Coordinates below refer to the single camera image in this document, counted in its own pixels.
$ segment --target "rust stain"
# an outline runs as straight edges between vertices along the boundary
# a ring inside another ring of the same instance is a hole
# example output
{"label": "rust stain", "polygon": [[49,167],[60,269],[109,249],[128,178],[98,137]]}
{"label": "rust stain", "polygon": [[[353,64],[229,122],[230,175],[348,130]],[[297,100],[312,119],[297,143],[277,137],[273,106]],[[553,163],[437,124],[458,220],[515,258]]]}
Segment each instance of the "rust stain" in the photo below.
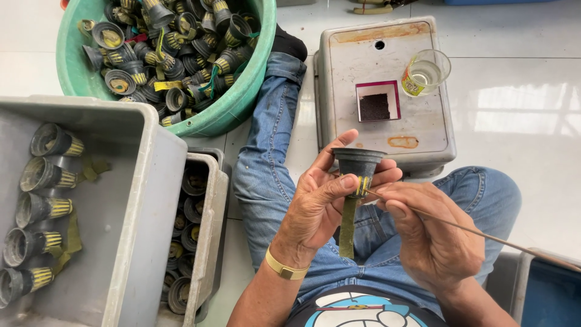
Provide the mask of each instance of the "rust stain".
{"label": "rust stain", "polygon": [[388,144],[394,148],[414,149],[418,147],[419,141],[413,136],[398,136],[388,138]]}
{"label": "rust stain", "polygon": [[381,29],[359,30],[337,33],[333,38],[339,43],[380,40],[385,38],[404,37],[410,35],[431,33],[426,22],[400,24],[381,27]]}

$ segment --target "thin stick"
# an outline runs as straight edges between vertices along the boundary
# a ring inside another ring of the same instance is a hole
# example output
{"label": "thin stick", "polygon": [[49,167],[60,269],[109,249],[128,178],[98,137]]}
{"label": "thin stick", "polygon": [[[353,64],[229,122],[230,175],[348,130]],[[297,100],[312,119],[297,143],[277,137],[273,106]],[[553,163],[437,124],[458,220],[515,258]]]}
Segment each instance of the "thin stick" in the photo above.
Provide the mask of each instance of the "thin stick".
{"label": "thin stick", "polygon": [[[367,190],[367,192],[369,192],[371,194],[374,194],[374,195],[376,195],[376,196],[378,196],[380,198],[383,198],[383,196],[381,196],[381,195],[379,195],[379,194],[377,194],[377,193],[375,193],[373,191]],[[486,239],[496,241],[498,243],[504,244],[506,246],[510,246],[512,248],[516,248],[517,250],[521,250],[524,253],[528,253],[528,254],[534,255],[535,257],[539,257],[539,258],[545,259],[545,260],[550,261],[550,262],[552,262],[552,263],[554,263],[556,265],[565,266],[565,267],[567,267],[567,268],[569,268],[569,269],[571,269],[573,271],[581,272],[581,269],[579,267],[577,267],[575,265],[572,265],[572,264],[570,264],[570,263],[568,263],[566,261],[563,261],[561,259],[557,259],[557,258],[552,257],[550,255],[547,255],[547,254],[544,254],[544,253],[540,253],[540,252],[537,252],[535,250],[531,250],[531,249],[528,249],[526,247],[522,247],[522,246],[516,245],[514,243],[507,242],[505,240],[499,239],[498,237],[494,237],[494,236],[491,236],[491,235],[488,235],[488,234],[484,234],[484,233],[482,233],[480,231],[477,231],[477,230],[473,230],[473,229],[470,229],[470,228],[466,228],[466,227],[464,227],[462,225],[458,225],[457,223],[453,223],[453,222],[446,221],[446,220],[444,220],[442,218],[438,218],[438,217],[432,216],[431,214],[429,214],[427,212],[421,211],[420,209],[416,209],[416,208],[410,207],[409,205],[408,205],[408,208],[411,209],[412,211],[414,211],[416,214],[422,215],[424,217],[424,219],[425,218],[434,219],[434,220],[437,220],[439,222],[443,222],[443,223],[446,223],[448,225],[451,225],[451,226],[454,226],[454,227],[458,227],[458,228],[460,228],[462,230],[465,230],[467,232],[476,234],[478,236],[482,236],[482,237],[484,237]]]}

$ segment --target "foot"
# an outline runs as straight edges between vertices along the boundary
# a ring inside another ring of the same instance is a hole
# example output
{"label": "foot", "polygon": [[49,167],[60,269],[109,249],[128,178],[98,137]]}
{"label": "foot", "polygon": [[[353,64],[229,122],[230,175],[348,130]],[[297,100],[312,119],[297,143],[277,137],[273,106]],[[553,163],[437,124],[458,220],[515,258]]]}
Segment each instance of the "foot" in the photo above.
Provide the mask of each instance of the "foot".
{"label": "foot", "polygon": [[303,41],[283,31],[278,24],[271,52],[282,52],[303,62],[307,59],[307,47]]}

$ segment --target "gold wristwatch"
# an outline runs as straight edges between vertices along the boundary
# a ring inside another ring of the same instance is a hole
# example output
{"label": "gold wristwatch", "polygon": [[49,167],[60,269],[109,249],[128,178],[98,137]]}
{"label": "gold wristwatch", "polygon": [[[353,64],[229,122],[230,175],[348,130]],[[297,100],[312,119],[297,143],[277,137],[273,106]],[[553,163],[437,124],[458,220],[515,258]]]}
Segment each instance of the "gold wristwatch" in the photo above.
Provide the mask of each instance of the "gold wristwatch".
{"label": "gold wristwatch", "polygon": [[307,268],[296,269],[289,266],[285,266],[282,263],[278,262],[275,258],[272,257],[270,254],[270,245],[266,249],[266,263],[272,268],[272,270],[276,271],[278,275],[284,279],[290,280],[298,280],[303,279],[307,275],[307,271],[311,265],[309,264]]}

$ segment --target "clear liquid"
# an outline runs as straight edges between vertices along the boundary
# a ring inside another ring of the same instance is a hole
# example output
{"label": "clear liquid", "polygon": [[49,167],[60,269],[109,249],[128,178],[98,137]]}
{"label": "clear liquid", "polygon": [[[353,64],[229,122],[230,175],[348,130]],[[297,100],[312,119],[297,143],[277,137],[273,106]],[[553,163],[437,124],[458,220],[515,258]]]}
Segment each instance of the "clear liquid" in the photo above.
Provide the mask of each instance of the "clear liquid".
{"label": "clear liquid", "polygon": [[[417,95],[418,97],[431,93],[440,84],[439,82],[442,78],[442,72],[440,71],[440,68],[438,68],[438,66],[436,66],[436,64],[431,61],[416,61],[410,65],[409,70],[410,77],[413,82],[417,86],[424,88]],[[411,97],[416,96],[406,92],[406,89],[404,89],[404,92]]]}

